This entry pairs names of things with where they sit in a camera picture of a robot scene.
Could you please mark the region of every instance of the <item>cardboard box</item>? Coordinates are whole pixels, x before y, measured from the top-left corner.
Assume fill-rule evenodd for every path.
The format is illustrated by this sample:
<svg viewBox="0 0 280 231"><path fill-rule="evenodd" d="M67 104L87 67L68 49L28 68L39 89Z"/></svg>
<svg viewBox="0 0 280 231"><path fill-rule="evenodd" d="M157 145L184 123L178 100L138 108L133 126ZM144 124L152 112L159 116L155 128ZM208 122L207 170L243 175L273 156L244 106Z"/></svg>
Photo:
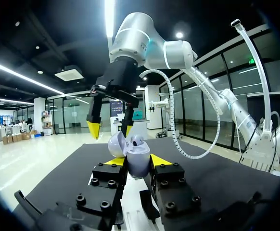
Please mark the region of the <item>cardboard box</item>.
<svg viewBox="0 0 280 231"><path fill-rule="evenodd" d="M14 142L14 143L18 141L18 140L17 140L17 135L12 135L12 138L13 138L13 142Z"/></svg>
<svg viewBox="0 0 280 231"><path fill-rule="evenodd" d="M17 141L22 141L23 140L21 133L17 134L16 136L17 136Z"/></svg>
<svg viewBox="0 0 280 231"><path fill-rule="evenodd" d="M4 145L8 144L7 136L3 136L2 141Z"/></svg>
<svg viewBox="0 0 280 231"><path fill-rule="evenodd" d="M31 135L28 132L21 133L21 137L24 141L31 139Z"/></svg>
<svg viewBox="0 0 280 231"><path fill-rule="evenodd" d="M8 142L8 143L13 143L13 138L12 138L12 136L9 135L9 136L7 137L7 142Z"/></svg>
<svg viewBox="0 0 280 231"><path fill-rule="evenodd" d="M30 131L30 135L35 135L35 134L37 134L36 130L31 130Z"/></svg>

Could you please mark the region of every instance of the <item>exit sign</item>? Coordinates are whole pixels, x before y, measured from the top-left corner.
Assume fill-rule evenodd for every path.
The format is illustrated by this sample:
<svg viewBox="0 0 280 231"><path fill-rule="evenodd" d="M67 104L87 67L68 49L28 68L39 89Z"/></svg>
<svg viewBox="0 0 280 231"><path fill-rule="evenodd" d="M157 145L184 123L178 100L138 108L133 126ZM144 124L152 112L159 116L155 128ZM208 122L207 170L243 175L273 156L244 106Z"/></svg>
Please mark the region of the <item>exit sign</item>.
<svg viewBox="0 0 280 231"><path fill-rule="evenodd" d="M255 63L254 59L249 60L249 64L254 64L254 63Z"/></svg>

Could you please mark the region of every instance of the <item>yellow clamp pad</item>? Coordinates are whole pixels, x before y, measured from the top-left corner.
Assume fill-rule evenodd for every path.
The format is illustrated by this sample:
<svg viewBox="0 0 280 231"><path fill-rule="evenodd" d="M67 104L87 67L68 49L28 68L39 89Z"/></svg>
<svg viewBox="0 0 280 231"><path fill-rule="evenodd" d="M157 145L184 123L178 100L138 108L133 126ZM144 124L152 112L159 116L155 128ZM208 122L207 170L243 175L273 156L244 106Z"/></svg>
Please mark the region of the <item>yellow clamp pad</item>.
<svg viewBox="0 0 280 231"><path fill-rule="evenodd" d="M114 158L113 160L109 160L108 162L104 163L105 165L112 165L112 164L116 164L116 165L121 165L123 166L125 158Z"/></svg>
<svg viewBox="0 0 280 231"><path fill-rule="evenodd" d="M90 133L92 134L93 138L98 139L98 135L100 133L100 124L91 123L87 121Z"/></svg>
<svg viewBox="0 0 280 231"><path fill-rule="evenodd" d="M126 137L129 134L131 128L132 128L132 125L127 125Z"/></svg>
<svg viewBox="0 0 280 231"><path fill-rule="evenodd" d="M166 161L154 154L151 154L151 158L153 160L153 164L154 164L154 167L155 166L158 166L158 165L161 165L161 164L164 164L164 165L172 165L172 163L170 163L169 161Z"/></svg>

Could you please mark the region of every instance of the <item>coiled cable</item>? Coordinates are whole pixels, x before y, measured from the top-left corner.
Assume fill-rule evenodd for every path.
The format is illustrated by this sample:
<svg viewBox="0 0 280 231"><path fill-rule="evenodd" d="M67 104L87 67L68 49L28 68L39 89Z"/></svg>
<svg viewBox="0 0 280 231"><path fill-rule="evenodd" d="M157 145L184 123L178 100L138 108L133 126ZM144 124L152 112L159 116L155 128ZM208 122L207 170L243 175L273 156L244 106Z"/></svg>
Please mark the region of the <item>coiled cable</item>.
<svg viewBox="0 0 280 231"><path fill-rule="evenodd" d="M156 70L156 69L146 70L146 71L144 71L144 72L142 72L140 74L140 77L143 78L143 77L145 77L149 73L160 74L165 79L165 81L166 81L166 83L168 85L169 95L170 95L170 126L171 126L172 138L173 138L173 141L174 141L174 144L175 144L177 150L183 156L185 156L185 157L187 157L189 159L201 159L202 157L205 157L212 150L214 145L216 144L216 142L218 140L218 137L219 137L219 133L220 133L220 115L219 115L218 108L216 106L216 102L215 102L214 98L209 93L209 91L207 90L207 88L205 87L204 84L201 84L201 86L199 86L204 91L205 95L210 99L210 102L212 103L212 106L213 106L214 110L216 111L216 115L217 115L217 131L216 131L216 136L215 136L215 139L214 139L212 145L209 147L208 150L206 150L206 152L204 152L203 154L198 155L198 156L189 155L186 152L184 152L184 150L181 148L181 146L178 143L176 134L175 134L175 126L174 126L174 96L173 96L173 90L172 90L171 82L170 82L169 78L167 77L167 75L164 72L162 72L160 70Z"/></svg>

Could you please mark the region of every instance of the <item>black table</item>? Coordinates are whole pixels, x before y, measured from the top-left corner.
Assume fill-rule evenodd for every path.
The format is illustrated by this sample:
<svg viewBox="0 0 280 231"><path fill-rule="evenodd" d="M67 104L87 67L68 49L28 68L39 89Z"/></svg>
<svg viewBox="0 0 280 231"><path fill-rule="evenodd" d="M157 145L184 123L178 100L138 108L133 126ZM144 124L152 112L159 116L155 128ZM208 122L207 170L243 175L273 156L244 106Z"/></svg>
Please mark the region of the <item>black table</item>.
<svg viewBox="0 0 280 231"><path fill-rule="evenodd" d="M184 151L200 155L203 149L179 141ZM202 198L202 210L222 210L236 201L248 201L259 191L263 199L271 199L280 184L280 177L259 171L216 154L208 154L199 160L182 156L175 148L172 138L147 140L151 153L172 163L178 162L185 170L187 183ZM99 162L113 159L107 144L83 144L65 161L49 173L27 198L42 212L54 209L56 202L75 205L75 197L88 184L91 171ZM266 205L258 205L259 213ZM27 227L33 220L20 205L13 212Z"/></svg>

